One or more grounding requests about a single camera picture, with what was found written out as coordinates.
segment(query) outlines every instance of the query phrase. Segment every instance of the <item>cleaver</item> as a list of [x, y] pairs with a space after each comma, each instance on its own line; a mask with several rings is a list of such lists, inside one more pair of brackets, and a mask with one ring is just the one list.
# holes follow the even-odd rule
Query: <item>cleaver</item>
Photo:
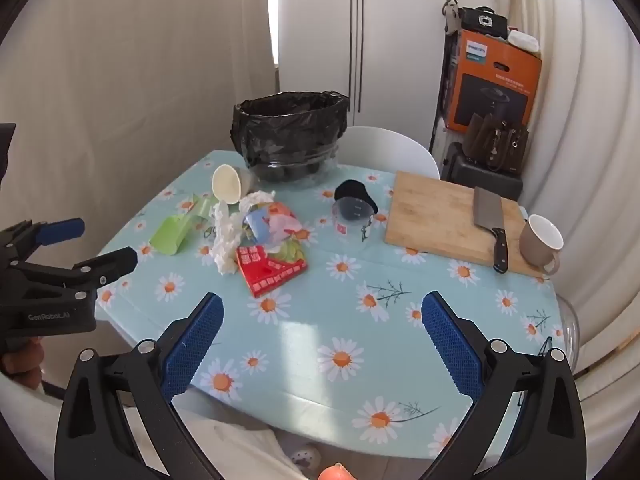
[[504, 274], [509, 269], [509, 253], [500, 195], [476, 187], [474, 190], [474, 224], [494, 234], [494, 269]]

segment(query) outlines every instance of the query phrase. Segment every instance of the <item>cabinet handle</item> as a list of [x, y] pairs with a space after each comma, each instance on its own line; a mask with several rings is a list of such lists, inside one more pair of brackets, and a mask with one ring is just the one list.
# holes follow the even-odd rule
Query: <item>cabinet handle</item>
[[347, 111], [351, 111], [351, 71], [353, 70], [353, 0], [349, 2], [349, 106]]
[[362, 67], [364, 54], [364, 0], [362, 0], [362, 26], [360, 28], [360, 94], [358, 95], [358, 113], [362, 110]]

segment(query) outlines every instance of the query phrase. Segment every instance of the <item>floral tablecloth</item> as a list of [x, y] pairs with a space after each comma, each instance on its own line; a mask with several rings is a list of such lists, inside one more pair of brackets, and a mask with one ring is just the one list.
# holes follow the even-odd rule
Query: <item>floral tablecloth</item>
[[[193, 384], [267, 424], [371, 454], [436, 456], [462, 421], [469, 397], [456, 390], [420, 320], [425, 294], [437, 290], [487, 339], [537, 354], [553, 338], [563, 348], [556, 296], [546, 280], [482, 267], [383, 242], [394, 176], [341, 166], [322, 186], [283, 189], [276, 198], [303, 223], [297, 233], [309, 269], [254, 299], [239, 273], [221, 276], [210, 254], [210, 224], [200, 222], [178, 254], [148, 240], [170, 214], [210, 193], [213, 152], [162, 190], [105, 247], [138, 251], [135, 272], [102, 288], [98, 303], [133, 341], [157, 338], [186, 317], [206, 292], [218, 294], [225, 319]], [[347, 178], [365, 182], [380, 210], [363, 249], [332, 227], [333, 191]], [[513, 427], [514, 394], [490, 455]]]

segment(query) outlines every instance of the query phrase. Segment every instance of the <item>blue textured pad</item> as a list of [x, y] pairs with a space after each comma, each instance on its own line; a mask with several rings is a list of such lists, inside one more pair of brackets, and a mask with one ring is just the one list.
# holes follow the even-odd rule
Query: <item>blue textured pad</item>
[[458, 391], [477, 402], [484, 389], [482, 364], [434, 294], [422, 300], [422, 323]]
[[162, 395], [167, 402], [189, 387], [222, 326], [223, 317], [222, 300], [214, 294], [164, 359]]
[[53, 224], [43, 224], [36, 235], [36, 243], [40, 245], [53, 245], [73, 238], [79, 238], [84, 234], [84, 222], [81, 218], [72, 218]]

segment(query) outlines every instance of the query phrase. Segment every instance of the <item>mug handle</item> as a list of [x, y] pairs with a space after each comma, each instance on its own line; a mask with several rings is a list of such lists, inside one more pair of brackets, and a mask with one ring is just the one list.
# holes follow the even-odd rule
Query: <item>mug handle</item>
[[560, 269], [560, 255], [558, 253], [554, 253], [554, 268], [551, 270], [546, 270], [546, 267], [542, 267], [545, 274], [547, 276], [553, 276]]

